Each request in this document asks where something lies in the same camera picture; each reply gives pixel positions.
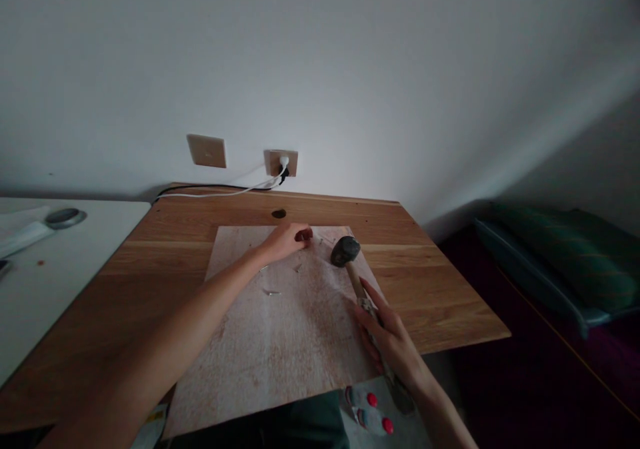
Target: green cushion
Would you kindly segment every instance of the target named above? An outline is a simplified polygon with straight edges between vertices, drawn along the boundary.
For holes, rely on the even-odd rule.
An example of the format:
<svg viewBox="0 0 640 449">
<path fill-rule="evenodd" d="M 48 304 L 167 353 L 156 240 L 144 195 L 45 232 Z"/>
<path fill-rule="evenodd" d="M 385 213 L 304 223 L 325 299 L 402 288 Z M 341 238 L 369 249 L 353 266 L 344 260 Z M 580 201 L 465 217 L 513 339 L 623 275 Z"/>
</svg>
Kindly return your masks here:
<svg viewBox="0 0 640 449">
<path fill-rule="evenodd" d="M 640 239 L 583 211 L 493 209 L 587 304 L 607 312 L 640 304 Z"/>
</svg>

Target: white cable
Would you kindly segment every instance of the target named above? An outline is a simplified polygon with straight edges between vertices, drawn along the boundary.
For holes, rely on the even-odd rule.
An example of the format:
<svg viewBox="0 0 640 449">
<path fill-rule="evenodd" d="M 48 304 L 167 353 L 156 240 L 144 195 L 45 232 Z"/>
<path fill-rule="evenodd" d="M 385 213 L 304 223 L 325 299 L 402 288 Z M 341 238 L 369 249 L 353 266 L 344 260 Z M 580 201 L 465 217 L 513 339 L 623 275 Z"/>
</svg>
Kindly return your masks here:
<svg viewBox="0 0 640 449">
<path fill-rule="evenodd" d="M 238 194 L 243 194 L 246 193 L 247 191 L 250 191 L 251 189 L 256 189 L 257 187 L 263 186 L 265 184 L 269 184 L 271 181 L 276 181 L 280 176 L 282 176 L 282 174 L 286 171 L 287 166 L 286 165 L 282 165 L 282 171 L 280 171 L 280 174 L 278 174 L 277 176 L 272 177 L 271 179 L 267 179 L 266 181 L 264 181 L 263 183 L 260 184 L 256 184 L 255 186 L 252 186 L 250 188 L 246 188 L 243 189 L 242 191 L 238 191 L 237 193 L 221 193 L 221 194 L 214 194 L 214 195 L 186 195 L 186 194 L 182 194 L 182 193 L 177 193 L 177 194 L 170 194 L 170 195 L 162 195 L 162 196 L 158 196 L 157 198 L 163 198 L 163 197 L 172 197 L 172 196 L 182 196 L 182 197 L 222 197 L 222 196 L 237 196 Z"/>
</svg>

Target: hammer head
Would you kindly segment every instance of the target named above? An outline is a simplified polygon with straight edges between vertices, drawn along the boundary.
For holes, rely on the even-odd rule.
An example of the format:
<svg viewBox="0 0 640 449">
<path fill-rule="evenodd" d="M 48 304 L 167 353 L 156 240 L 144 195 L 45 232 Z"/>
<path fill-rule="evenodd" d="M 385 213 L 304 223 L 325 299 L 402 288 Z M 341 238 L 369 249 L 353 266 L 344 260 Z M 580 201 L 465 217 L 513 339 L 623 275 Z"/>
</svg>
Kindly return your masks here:
<svg viewBox="0 0 640 449">
<path fill-rule="evenodd" d="M 341 237 L 331 251 L 331 264 L 344 267 L 345 264 L 356 258 L 358 252 L 360 252 L 360 243 L 355 240 L 355 237 Z"/>
</svg>

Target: hand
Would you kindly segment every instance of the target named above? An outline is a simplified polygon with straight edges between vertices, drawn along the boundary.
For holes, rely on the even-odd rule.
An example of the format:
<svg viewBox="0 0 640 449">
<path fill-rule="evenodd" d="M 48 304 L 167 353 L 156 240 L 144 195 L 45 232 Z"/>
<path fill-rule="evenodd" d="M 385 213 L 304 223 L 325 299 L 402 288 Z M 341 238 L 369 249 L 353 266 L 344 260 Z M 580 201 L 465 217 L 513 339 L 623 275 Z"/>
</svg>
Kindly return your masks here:
<svg viewBox="0 0 640 449">
<path fill-rule="evenodd" d="M 311 244 L 313 231 L 308 224 L 282 223 L 267 237 L 257 250 L 264 258 L 264 264 L 271 264 L 277 260 L 304 249 Z"/>
<path fill-rule="evenodd" d="M 410 390 L 419 390 L 428 384 L 433 376 L 413 345 L 409 333 L 396 314 L 382 299 L 382 296 L 365 280 L 360 278 L 367 294 L 377 306 L 377 314 L 382 327 L 371 315 L 360 306 L 355 306 L 355 316 L 360 323 L 362 341 L 368 353 L 373 357 L 376 368 L 384 372 L 384 359 L 396 376 Z M 369 333 L 375 337 L 378 349 L 375 348 Z"/>
</svg>

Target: wall outlet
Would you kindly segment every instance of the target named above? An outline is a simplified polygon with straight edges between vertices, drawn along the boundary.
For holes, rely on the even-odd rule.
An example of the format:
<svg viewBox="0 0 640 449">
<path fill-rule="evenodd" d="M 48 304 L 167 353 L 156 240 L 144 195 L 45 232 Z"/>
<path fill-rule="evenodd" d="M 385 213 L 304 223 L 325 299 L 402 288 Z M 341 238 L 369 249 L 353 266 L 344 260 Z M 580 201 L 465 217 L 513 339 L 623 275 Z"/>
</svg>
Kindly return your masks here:
<svg viewBox="0 0 640 449">
<path fill-rule="evenodd" d="M 187 135 L 193 163 L 198 166 L 227 167 L 225 140 L 209 136 Z"/>
<path fill-rule="evenodd" d="M 280 156 L 289 156 L 289 176 L 294 177 L 298 170 L 298 152 L 282 151 L 279 149 L 267 149 L 265 151 L 265 165 L 267 166 L 267 174 L 277 176 L 280 174 Z"/>
</svg>

